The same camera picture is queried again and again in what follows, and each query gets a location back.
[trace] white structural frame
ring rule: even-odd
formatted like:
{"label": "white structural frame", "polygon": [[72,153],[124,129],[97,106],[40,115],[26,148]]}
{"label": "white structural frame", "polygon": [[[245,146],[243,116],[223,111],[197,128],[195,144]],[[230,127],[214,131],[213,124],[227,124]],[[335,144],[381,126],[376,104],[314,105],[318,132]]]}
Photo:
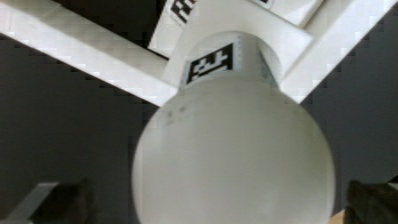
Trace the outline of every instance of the white structural frame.
{"label": "white structural frame", "polygon": [[[236,4],[241,4],[241,11],[246,15],[248,30],[238,31],[250,31],[270,45],[280,65],[280,69],[271,66],[278,88],[296,103],[326,77],[396,1],[325,0],[307,25],[300,27],[271,11],[255,7],[252,1],[232,0]],[[197,1],[197,17],[195,13],[191,14],[195,22],[190,22],[182,29],[166,14],[161,14],[149,48],[170,56],[170,59],[184,57],[182,53],[188,50],[181,48],[179,53],[174,52],[175,42],[186,44],[188,41],[182,38],[191,37],[191,28],[198,27],[197,23],[206,20],[202,14],[211,18],[220,17],[216,14],[220,12],[216,10],[209,12],[206,7],[213,7],[216,4],[220,6],[222,2],[225,0]],[[236,10],[236,4],[230,4],[229,1],[229,11]],[[275,30],[275,35],[280,35],[282,32],[291,35],[278,36],[280,42],[266,42],[275,38],[271,39],[271,35],[266,36],[261,32],[270,24],[262,20],[264,18],[282,25],[282,27],[278,25],[268,27],[268,30]],[[166,65],[166,60],[53,1],[0,0],[0,32],[136,97],[158,106],[163,105],[177,93],[179,83],[175,80],[181,78],[181,74],[172,74],[174,70],[170,69],[177,59],[170,60]],[[300,38],[298,43],[289,43],[291,37]]]}

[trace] dark wall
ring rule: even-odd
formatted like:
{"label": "dark wall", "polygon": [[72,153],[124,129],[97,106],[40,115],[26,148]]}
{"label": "dark wall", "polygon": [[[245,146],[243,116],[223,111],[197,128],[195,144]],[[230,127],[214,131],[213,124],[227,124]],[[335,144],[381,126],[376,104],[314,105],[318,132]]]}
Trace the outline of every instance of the dark wall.
{"label": "dark wall", "polygon": [[37,182],[88,178],[99,223],[136,223],[131,157],[154,110],[1,36],[0,220]]}
{"label": "dark wall", "polygon": [[392,9],[302,106],[326,135],[337,174],[335,211],[348,181],[398,174],[398,8]]}

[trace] white rocket model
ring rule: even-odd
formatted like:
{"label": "white rocket model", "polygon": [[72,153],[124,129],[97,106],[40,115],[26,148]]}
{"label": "white rocket model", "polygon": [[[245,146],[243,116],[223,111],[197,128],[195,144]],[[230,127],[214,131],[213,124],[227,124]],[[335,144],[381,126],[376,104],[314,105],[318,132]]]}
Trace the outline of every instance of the white rocket model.
{"label": "white rocket model", "polygon": [[326,223],[326,141],[277,90],[261,44],[223,32],[188,53],[181,91],[151,118],[135,154],[142,224]]}

